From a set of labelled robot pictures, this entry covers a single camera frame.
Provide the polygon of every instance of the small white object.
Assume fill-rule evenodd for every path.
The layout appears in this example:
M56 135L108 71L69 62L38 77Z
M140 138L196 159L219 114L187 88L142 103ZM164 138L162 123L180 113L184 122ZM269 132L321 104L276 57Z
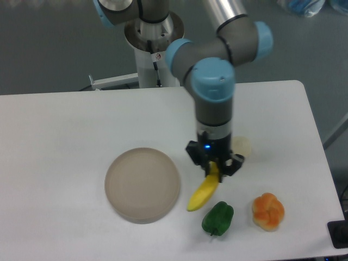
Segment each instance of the small white object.
M226 166L231 166L232 165L232 159L228 159L226 161Z
M245 158L251 154L251 144L247 137L234 136L232 137L232 151L234 154L239 154Z

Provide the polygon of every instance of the blue joint cap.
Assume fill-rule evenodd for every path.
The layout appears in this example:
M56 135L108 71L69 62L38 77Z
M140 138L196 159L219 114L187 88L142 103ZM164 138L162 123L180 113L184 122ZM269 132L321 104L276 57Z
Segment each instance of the blue joint cap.
M167 63L167 66L171 72L173 72L172 67L176 52L180 49L180 47L188 42L191 41L188 39L177 39L172 42L165 51L165 62Z
M273 50L273 35L271 29L264 22L255 22L259 43L255 60L264 58Z
M98 12L98 15L100 17L100 20L102 21L103 25L107 28L112 28L114 27L114 25L109 21L109 19L107 19L107 17L105 16L102 8L100 7L98 0L93 0L94 6L96 7L96 10Z
M221 103L234 93L234 68L226 60L211 57L200 60L192 69L192 90L207 102Z

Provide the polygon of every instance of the yellow banana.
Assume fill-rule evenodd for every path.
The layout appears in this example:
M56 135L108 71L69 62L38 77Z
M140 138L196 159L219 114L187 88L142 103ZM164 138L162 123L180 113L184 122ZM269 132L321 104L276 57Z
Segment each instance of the yellow banana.
M187 211L196 211L203 207L212 197L216 188L219 185L219 169L215 162L210 163L210 173L191 196Z

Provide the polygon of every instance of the pepper stem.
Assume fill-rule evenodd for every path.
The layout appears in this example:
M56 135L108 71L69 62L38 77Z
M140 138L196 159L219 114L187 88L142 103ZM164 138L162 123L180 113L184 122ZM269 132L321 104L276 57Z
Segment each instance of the pepper stem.
M214 235L216 233L216 228L211 232L210 236Z

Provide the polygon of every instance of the metal stand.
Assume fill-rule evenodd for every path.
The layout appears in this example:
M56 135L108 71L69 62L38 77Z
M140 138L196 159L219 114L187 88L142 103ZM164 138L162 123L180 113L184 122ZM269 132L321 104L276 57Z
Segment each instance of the metal stand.
M91 81L91 87L93 91L100 90L102 88L108 88L108 87L116 87L123 84L130 84L130 83L137 83L138 82L138 74L132 73L132 74L126 74L111 78L105 78L101 80L93 80L92 75L89 75L89 79Z

